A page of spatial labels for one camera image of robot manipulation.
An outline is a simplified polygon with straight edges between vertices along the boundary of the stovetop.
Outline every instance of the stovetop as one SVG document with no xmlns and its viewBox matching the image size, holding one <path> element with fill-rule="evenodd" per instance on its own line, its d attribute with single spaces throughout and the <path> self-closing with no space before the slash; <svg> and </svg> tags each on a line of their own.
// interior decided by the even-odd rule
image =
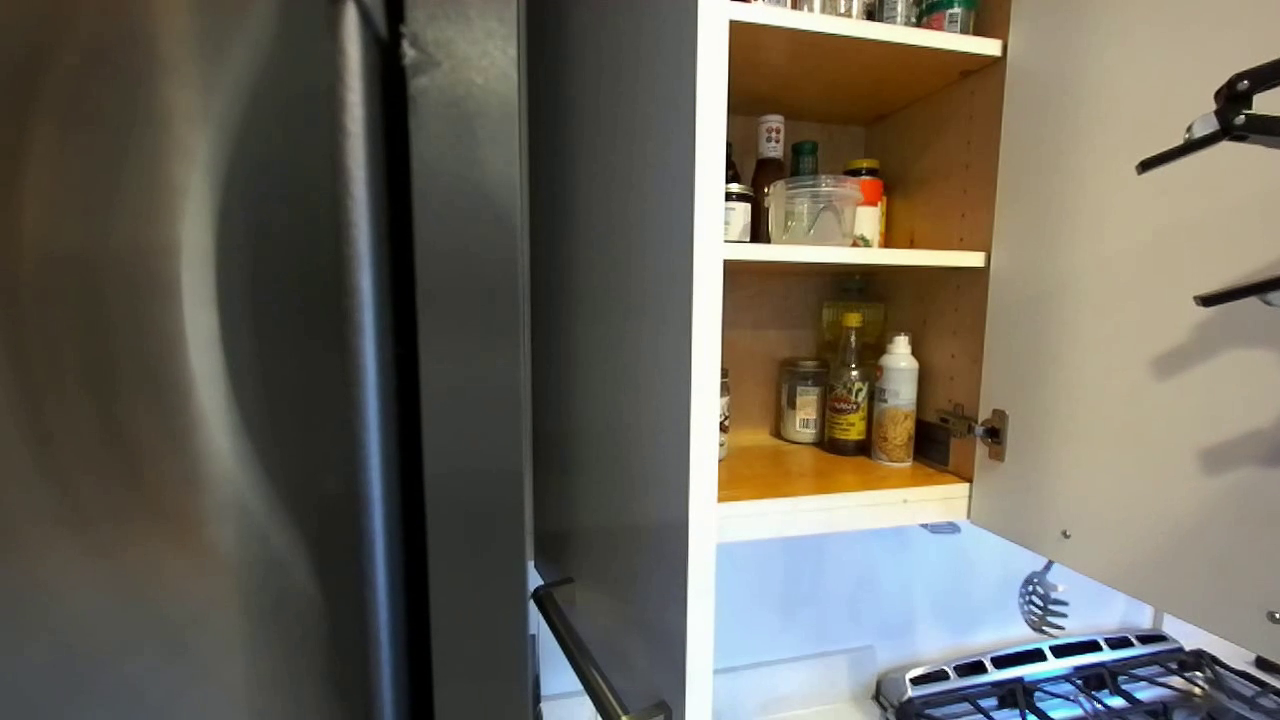
<svg viewBox="0 0 1280 720">
<path fill-rule="evenodd" d="M 891 720 L 1280 720 L 1280 693 L 1165 632 L 1002 648 L 879 675 Z"/>
</svg>

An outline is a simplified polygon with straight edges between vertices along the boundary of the wooden shelf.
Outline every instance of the wooden shelf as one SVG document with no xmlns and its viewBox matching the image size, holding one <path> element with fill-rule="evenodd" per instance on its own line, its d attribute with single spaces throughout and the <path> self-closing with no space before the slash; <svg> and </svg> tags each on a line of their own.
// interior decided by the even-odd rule
<svg viewBox="0 0 1280 720">
<path fill-rule="evenodd" d="M 877 125 L 1003 57 L 991 35 L 770 5 L 730 5 L 730 19 L 730 109 L 746 116 Z"/>
<path fill-rule="evenodd" d="M 817 249 L 723 243 L 731 286 L 985 286 L 987 252 L 963 249 Z"/>
<path fill-rule="evenodd" d="M 831 458 L 764 431 L 731 436 L 721 461 L 721 543 L 963 516 L 969 481 L 926 465 L 886 470 L 869 458 Z"/>
</svg>

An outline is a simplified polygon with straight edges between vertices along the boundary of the cabinet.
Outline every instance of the cabinet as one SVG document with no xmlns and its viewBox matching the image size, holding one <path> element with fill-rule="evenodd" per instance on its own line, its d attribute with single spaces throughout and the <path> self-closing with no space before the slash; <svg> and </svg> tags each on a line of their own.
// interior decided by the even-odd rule
<svg viewBox="0 0 1280 720">
<path fill-rule="evenodd" d="M 956 494 L 927 499 L 942 516 L 969 505 L 1031 551 L 1280 648 L 1270 626 L 1280 578 L 1259 571 L 1280 540 L 1275 405 L 1256 393 L 1275 379 L 1280 337 L 1188 308 L 1196 289 L 1275 258 L 1280 217 L 1265 199 L 1275 165 L 1219 152 L 1196 174 L 1132 176 L 1176 141 L 1169 125 L 1208 104 L 1216 74 L 1271 48 L 1249 28 L 1265 0 L 1227 19 L 1179 0 L 1176 23 L 1153 23 L 1169 0 L 985 9 L 998 9 L 985 32 L 1010 48 L 918 48 L 919 32 L 746 5 L 549 0 L 531 19 L 536 551 L 544 578 L 574 579 L 563 605 L 638 711 L 667 699 L 713 718 L 716 543 L 918 521 L 908 499 L 927 494 Z M 746 85 L 736 42 L 759 45 L 756 75 L 781 64 L 781 80 Z M 851 51 L 839 64 L 871 64 L 891 92 L 863 109 L 848 109 L 856 87 L 804 92 L 819 64 L 786 57 L 809 48 Z M 848 261 L 723 249 L 730 109 L 862 130 L 897 179 L 901 249 Z M 736 487 L 756 483 L 770 451 L 786 470 L 759 483 L 788 470 L 819 478 L 809 470 L 819 461 L 770 440 L 770 371 L 809 347 L 811 298 L 848 271 L 927 325 L 926 411 L 953 397 L 1010 409 L 1012 458 L 977 458 L 971 483 L 871 481 L 887 507 L 851 487 L 746 499 Z M 781 329 L 771 353 L 756 355 L 753 322 Z M 721 362 L 739 409 L 723 483 Z"/>
</svg>

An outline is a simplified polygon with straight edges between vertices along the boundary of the gas stove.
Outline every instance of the gas stove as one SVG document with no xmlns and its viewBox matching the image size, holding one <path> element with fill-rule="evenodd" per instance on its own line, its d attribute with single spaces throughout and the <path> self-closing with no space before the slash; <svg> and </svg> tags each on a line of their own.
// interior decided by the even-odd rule
<svg viewBox="0 0 1280 720">
<path fill-rule="evenodd" d="M 891 720 L 1280 720 L 1280 693 L 1165 632 L 1018 645 L 879 675 Z"/>
</svg>

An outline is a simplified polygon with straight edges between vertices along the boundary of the stainless steel refrigerator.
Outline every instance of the stainless steel refrigerator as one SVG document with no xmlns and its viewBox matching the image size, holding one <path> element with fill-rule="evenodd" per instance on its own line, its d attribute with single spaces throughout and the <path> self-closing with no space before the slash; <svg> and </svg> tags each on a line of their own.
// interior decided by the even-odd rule
<svg viewBox="0 0 1280 720">
<path fill-rule="evenodd" d="M 9 0 L 0 718 L 523 718 L 515 0 Z"/>
</svg>

